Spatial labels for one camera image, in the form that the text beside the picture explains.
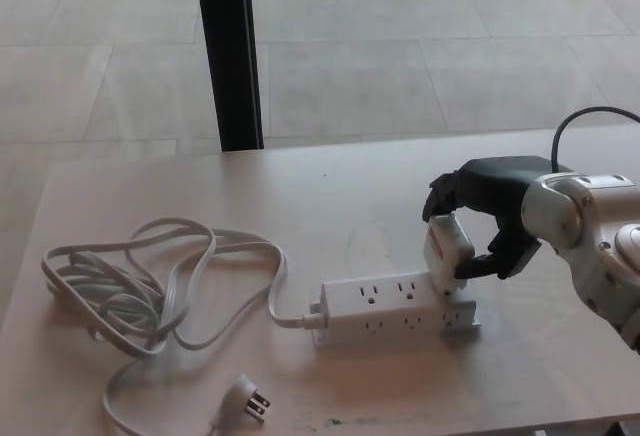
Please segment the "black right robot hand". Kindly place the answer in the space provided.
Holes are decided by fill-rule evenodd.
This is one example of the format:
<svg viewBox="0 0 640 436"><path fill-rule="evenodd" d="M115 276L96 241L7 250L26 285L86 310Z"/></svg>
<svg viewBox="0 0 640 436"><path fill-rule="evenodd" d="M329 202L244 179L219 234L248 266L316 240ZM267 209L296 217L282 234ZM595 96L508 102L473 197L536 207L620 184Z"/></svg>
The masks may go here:
<svg viewBox="0 0 640 436"><path fill-rule="evenodd" d="M551 169L551 161L539 156L479 158L431 182L422 213L425 222L464 207L496 219L498 233L488 252L458 264L456 279L495 275L505 280L524 269L541 243L524 228L522 202L529 186Z"/></svg>

